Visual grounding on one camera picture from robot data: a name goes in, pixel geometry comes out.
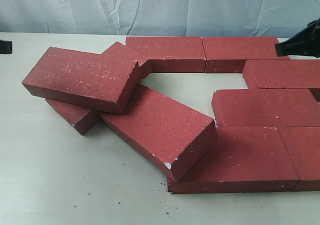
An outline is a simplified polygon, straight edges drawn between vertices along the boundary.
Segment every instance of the white fabric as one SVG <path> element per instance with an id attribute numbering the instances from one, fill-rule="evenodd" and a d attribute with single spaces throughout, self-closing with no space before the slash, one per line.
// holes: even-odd
<path id="1" fill-rule="evenodd" d="M 291 37 L 313 0 L 0 0 L 0 32 Z"/>

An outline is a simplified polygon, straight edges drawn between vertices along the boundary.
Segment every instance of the white speckle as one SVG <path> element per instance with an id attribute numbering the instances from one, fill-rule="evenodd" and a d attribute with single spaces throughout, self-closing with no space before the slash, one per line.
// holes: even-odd
<path id="1" fill-rule="evenodd" d="M 164 165 L 165 165 L 169 170 L 171 170 L 171 163 L 170 163 L 170 162 L 165 162 Z"/>

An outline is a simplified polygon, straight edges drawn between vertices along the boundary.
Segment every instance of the red brick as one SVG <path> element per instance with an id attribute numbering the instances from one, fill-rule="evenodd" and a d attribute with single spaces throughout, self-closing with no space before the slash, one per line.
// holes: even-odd
<path id="1" fill-rule="evenodd" d="M 140 84 L 123 115 L 101 113 L 101 117 L 175 181 L 217 142 L 211 117 Z"/>
<path id="2" fill-rule="evenodd" d="M 99 112 L 93 109 L 49 99 L 46 102 L 81 135 L 89 132 L 101 119 Z"/>
<path id="3" fill-rule="evenodd" d="M 249 60 L 243 77 L 249 89 L 309 89 L 320 101 L 320 60 Z"/>
<path id="4" fill-rule="evenodd" d="M 299 177 L 275 127 L 217 128 L 218 144 L 168 191 L 192 193 L 284 192 Z"/>
<path id="5" fill-rule="evenodd" d="M 211 104 L 218 127 L 320 127 L 308 89 L 218 90 Z"/>
<path id="6" fill-rule="evenodd" d="M 281 127 L 279 133 L 300 179 L 293 191 L 320 191 L 320 127 Z"/>
<path id="7" fill-rule="evenodd" d="M 145 79 L 151 73 L 150 63 L 144 61 L 136 51 L 132 50 L 127 45 L 116 42 L 105 50 L 102 55 L 108 56 L 109 53 L 125 54 L 125 57 L 129 60 L 137 61 L 140 68 L 141 79 Z"/>
<path id="8" fill-rule="evenodd" d="M 33 95 L 121 114 L 140 81 L 138 63 L 126 53 L 104 55 L 50 47 L 22 81 Z"/>
<path id="9" fill-rule="evenodd" d="M 242 73 L 247 60 L 289 59 L 278 57 L 276 37 L 204 37 L 206 73 Z"/>
<path id="10" fill-rule="evenodd" d="M 128 36 L 126 44 L 137 51 L 153 73 L 203 73 L 206 55 L 201 37 Z"/>

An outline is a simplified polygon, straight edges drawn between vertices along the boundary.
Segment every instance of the table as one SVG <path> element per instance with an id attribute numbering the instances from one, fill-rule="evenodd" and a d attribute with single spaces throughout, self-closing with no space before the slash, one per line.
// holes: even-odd
<path id="1" fill-rule="evenodd" d="M 80 136 L 21 84 L 49 46 L 101 53 L 125 36 L 0 39 L 13 41 L 13 54 L 0 55 L 1 225 L 320 224 L 320 192 L 170 194 L 166 177 L 102 122 Z M 141 83 L 209 116 L 215 90 L 247 88 L 241 74 L 154 73 Z"/>

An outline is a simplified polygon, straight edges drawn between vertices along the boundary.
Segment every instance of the white table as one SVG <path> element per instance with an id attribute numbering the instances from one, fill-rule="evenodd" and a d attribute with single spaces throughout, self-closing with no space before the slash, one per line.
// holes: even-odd
<path id="1" fill-rule="evenodd" d="M 21 82 L 49 46 L 101 53 L 124 36 L 0 33 L 0 224 L 320 224 L 320 192 L 183 194 L 103 123 L 80 136 Z M 141 83 L 213 116 L 241 74 L 155 73 Z"/>

